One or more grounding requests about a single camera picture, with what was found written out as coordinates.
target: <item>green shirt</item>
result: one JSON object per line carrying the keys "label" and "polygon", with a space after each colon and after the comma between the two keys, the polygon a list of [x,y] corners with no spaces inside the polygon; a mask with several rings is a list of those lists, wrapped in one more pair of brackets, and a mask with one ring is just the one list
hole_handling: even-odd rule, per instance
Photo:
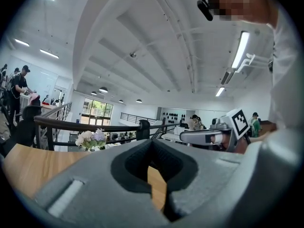
{"label": "green shirt", "polygon": [[257,119],[251,119],[250,125],[253,126],[252,129],[252,137],[257,138],[258,137],[258,132],[262,129],[260,122]]}

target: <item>desk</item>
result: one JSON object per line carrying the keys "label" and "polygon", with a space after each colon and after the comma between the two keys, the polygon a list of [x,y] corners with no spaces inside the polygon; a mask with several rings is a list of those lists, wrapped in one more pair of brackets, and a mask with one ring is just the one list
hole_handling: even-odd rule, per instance
{"label": "desk", "polygon": [[166,139],[166,140],[170,140],[171,142],[186,143],[186,142],[183,142],[182,140],[180,140],[180,136],[179,135],[175,135],[175,134],[172,134],[172,133],[164,134],[161,138],[162,139]]}
{"label": "desk", "polygon": [[[94,152],[54,152],[16,144],[4,159],[3,171],[12,187],[33,198],[46,182],[88,154]],[[148,183],[153,203],[162,209],[167,184],[152,167],[148,169]]]}

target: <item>white ceiling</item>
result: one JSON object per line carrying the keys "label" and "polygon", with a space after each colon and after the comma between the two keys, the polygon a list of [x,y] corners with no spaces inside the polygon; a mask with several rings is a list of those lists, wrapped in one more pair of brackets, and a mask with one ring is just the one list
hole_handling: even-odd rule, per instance
{"label": "white ceiling", "polygon": [[[102,98],[125,103],[143,98],[153,105],[153,95],[168,97],[168,90],[181,99],[189,94],[215,97],[243,30],[250,32],[246,53],[269,57],[272,52],[270,28],[217,17],[209,22],[197,0],[126,1],[29,0],[12,35],[58,55],[58,63],[73,69],[77,91],[89,94],[106,86],[109,93]],[[118,12],[98,21],[112,5]],[[87,46],[90,38],[94,40]],[[130,57],[133,52],[136,58]],[[248,67],[234,74],[221,97],[232,98],[263,70]],[[80,80],[75,78],[78,71]]]}

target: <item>backpack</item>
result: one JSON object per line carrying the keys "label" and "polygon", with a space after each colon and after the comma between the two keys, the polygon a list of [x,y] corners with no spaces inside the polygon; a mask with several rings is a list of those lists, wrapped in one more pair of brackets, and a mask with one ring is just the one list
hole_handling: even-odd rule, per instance
{"label": "backpack", "polygon": [[14,75],[8,82],[8,85],[6,86],[6,90],[10,91],[11,90],[11,85],[13,84],[13,80],[17,75]]}

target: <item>handrail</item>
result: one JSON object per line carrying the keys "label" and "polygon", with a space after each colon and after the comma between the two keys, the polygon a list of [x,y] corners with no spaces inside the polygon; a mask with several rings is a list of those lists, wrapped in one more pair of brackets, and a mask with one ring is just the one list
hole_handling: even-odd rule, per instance
{"label": "handrail", "polygon": [[70,104],[71,104],[71,102],[70,102],[70,103],[67,103],[67,104],[64,104],[64,105],[62,105],[62,106],[58,106],[58,107],[54,108],[53,110],[47,111],[47,112],[45,112],[44,114],[40,115],[40,117],[49,117],[49,116],[51,116],[52,114],[54,114],[54,113],[60,111],[61,109],[64,109],[66,106],[69,106]]}
{"label": "handrail", "polygon": [[[61,109],[64,109],[64,113],[62,114],[62,118],[58,119],[58,114]],[[106,133],[136,131],[136,138],[121,139],[121,140],[117,140],[117,141],[108,141],[107,142],[107,143],[117,143],[117,142],[124,143],[124,142],[129,142],[129,141],[135,140],[135,139],[142,140],[142,139],[149,139],[150,136],[154,136],[154,137],[159,136],[159,134],[167,133],[168,127],[170,128],[170,127],[179,125],[179,123],[164,125],[165,120],[163,119],[162,125],[150,126],[149,121],[145,120],[145,119],[149,119],[149,118],[141,119],[140,122],[142,124],[139,124],[138,126],[99,126],[99,125],[89,125],[89,124],[66,122],[64,120],[66,119],[68,113],[70,112],[70,109],[71,109],[71,103],[63,105],[58,108],[55,108],[55,109],[47,112],[46,114],[34,117],[34,122],[36,124],[36,140],[37,140],[38,148],[41,147],[40,138],[43,135],[46,135],[48,149],[51,151],[54,150],[55,145],[75,146],[76,144],[74,142],[64,143],[64,142],[57,141],[58,133],[60,130],[76,131],[76,132],[84,132],[84,131],[95,132],[97,129],[101,128]],[[56,119],[48,118],[49,116],[53,115],[54,113],[57,113]],[[43,132],[42,135],[41,135],[40,126],[45,127],[45,130],[42,131]],[[150,134],[151,129],[158,129],[158,130],[155,133]]]}
{"label": "handrail", "polygon": [[97,129],[104,129],[104,132],[124,132],[124,131],[137,131],[138,126],[129,127],[129,126],[98,126],[98,125],[88,125],[88,124],[79,124],[79,123],[72,123],[72,122],[65,122],[55,119],[49,119],[42,116],[35,116],[34,121],[36,124],[45,126],[45,127],[52,127],[58,128],[61,130],[68,130],[68,131],[96,131]]}
{"label": "handrail", "polygon": [[[136,116],[136,115],[132,115],[132,114],[128,114],[128,113],[123,113],[122,114],[126,114],[126,115],[129,115],[129,116]],[[154,120],[154,121],[157,121],[157,119],[152,119],[152,118],[149,118],[149,117],[143,117],[143,116],[136,116],[136,117],[141,117],[141,118],[144,118],[144,119],[150,119],[150,120]]]}
{"label": "handrail", "polygon": [[146,120],[150,123],[155,123],[157,121],[156,119],[147,118],[147,117],[143,117],[143,116],[135,116],[132,114],[127,114],[127,113],[121,113],[120,119],[126,120],[127,122],[135,123],[135,124],[139,123],[140,120]]}

